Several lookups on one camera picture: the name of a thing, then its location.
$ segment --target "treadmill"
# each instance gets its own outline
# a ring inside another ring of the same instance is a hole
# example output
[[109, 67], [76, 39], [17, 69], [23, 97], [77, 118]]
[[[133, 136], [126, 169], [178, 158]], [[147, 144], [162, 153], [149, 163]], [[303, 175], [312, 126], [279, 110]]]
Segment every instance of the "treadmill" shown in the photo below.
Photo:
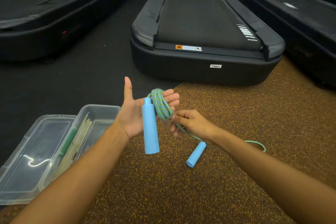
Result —
[[279, 33], [288, 56], [318, 84], [336, 86], [335, 0], [241, 0]]
[[263, 82], [285, 48], [238, 0], [148, 0], [130, 42], [145, 74], [242, 86]]
[[54, 54], [123, 0], [0, 0], [0, 60]]

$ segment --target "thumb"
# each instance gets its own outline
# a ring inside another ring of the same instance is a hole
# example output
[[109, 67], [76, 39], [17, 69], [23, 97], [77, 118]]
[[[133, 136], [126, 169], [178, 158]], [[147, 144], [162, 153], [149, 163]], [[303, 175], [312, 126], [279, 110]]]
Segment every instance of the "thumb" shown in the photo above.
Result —
[[131, 83], [131, 80], [126, 76], [125, 77], [125, 87], [124, 87], [124, 101], [132, 100], [132, 99], [133, 99], [132, 83]]
[[172, 120], [173, 120], [175, 123], [182, 125], [183, 127], [188, 127], [189, 124], [190, 124], [190, 120], [189, 120], [189, 119], [183, 118], [183, 117], [178, 116], [178, 115], [176, 115], [176, 114], [174, 114], [174, 115], [172, 116]]

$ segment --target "sticker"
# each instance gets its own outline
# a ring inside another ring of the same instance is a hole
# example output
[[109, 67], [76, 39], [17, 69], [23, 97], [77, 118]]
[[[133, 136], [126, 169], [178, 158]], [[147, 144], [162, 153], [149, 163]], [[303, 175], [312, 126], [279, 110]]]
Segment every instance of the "sticker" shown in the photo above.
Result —
[[222, 65], [213, 65], [213, 64], [211, 64], [210, 68], [222, 68]]
[[287, 3], [287, 2], [283, 2], [284, 5], [288, 6], [289, 8], [292, 8], [292, 9], [297, 9], [297, 7]]
[[240, 31], [245, 35], [245, 37], [248, 38], [248, 40], [258, 41], [257, 39], [249, 39], [249, 38], [255, 38], [255, 37], [253, 36], [253, 34], [250, 32], [250, 30], [246, 26], [241, 25], [241, 24], [237, 24], [237, 26], [240, 29]]
[[178, 50], [187, 50], [187, 51], [198, 51], [198, 52], [202, 51], [202, 47], [187, 46], [187, 45], [175, 45], [175, 49], [178, 49]]

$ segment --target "hand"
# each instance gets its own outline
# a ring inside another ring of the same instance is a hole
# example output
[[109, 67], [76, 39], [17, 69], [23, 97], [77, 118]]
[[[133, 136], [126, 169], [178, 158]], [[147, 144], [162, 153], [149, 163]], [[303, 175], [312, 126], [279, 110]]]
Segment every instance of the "hand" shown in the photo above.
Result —
[[[174, 93], [174, 90], [166, 90], [162, 93], [165, 100], [174, 111], [180, 103], [180, 95]], [[128, 139], [140, 134], [143, 130], [142, 106], [144, 99], [134, 100], [132, 96], [132, 83], [128, 77], [125, 77], [124, 103], [117, 115], [114, 124], [120, 126], [127, 134]]]
[[216, 133], [220, 131], [220, 128], [205, 119], [198, 111], [176, 111], [172, 116], [172, 120], [173, 123], [171, 124], [170, 130], [174, 133], [174, 137], [179, 137], [182, 134], [181, 130], [175, 125], [175, 123], [177, 123], [184, 127], [187, 132], [194, 134], [210, 144], [215, 144], [213, 140]]

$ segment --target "rope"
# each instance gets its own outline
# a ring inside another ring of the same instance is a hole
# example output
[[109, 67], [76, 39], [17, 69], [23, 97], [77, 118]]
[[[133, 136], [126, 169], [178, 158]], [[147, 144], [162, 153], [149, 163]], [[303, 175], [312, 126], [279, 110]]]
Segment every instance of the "rope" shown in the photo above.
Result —
[[[171, 116], [173, 116], [173, 110], [170, 108], [170, 106], [168, 105], [168, 103], [166, 102], [165, 98], [162, 96], [162, 92], [163, 90], [161, 89], [154, 89], [152, 90], [151, 93], [148, 94], [148, 98], [152, 98], [153, 101], [153, 105], [155, 107], [155, 111], [157, 113], [157, 115], [159, 116], [159, 118], [162, 121], [167, 121], [170, 120]], [[199, 137], [188, 133], [180, 124], [175, 123], [175, 125], [184, 133], [187, 134], [189, 136], [191, 136], [192, 138], [195, 138], [196, 140], [202, 141]], [[249, 141], [249, 140], [245, 140], [247, 143], [254, 143], [254, 144], [258, 144], [261, 147], [263, 147], [263, 152], [266, 152], [266, 147], [256, 141]]]

